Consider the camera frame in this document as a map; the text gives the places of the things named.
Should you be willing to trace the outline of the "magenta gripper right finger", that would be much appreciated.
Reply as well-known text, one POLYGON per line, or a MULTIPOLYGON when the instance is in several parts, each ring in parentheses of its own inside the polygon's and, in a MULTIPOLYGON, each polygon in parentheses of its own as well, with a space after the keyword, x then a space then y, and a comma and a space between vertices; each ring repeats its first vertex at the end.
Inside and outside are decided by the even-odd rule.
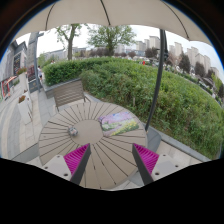
POLYGON ((182 168, 182 165, 168 154, 157 154, 135 143, 132 144, 132 154, 145 185, 182 168))

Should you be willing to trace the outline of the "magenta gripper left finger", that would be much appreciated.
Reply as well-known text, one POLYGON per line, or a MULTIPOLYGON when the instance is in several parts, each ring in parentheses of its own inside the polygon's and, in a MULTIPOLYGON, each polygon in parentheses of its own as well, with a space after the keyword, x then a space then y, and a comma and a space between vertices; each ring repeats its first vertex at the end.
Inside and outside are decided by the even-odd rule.
POLYGON ((79 185, 90 154, 90 144, 86 144, 73 150, 65 156, 54 156, 43 166, 43 169, 76 185, 79 185))

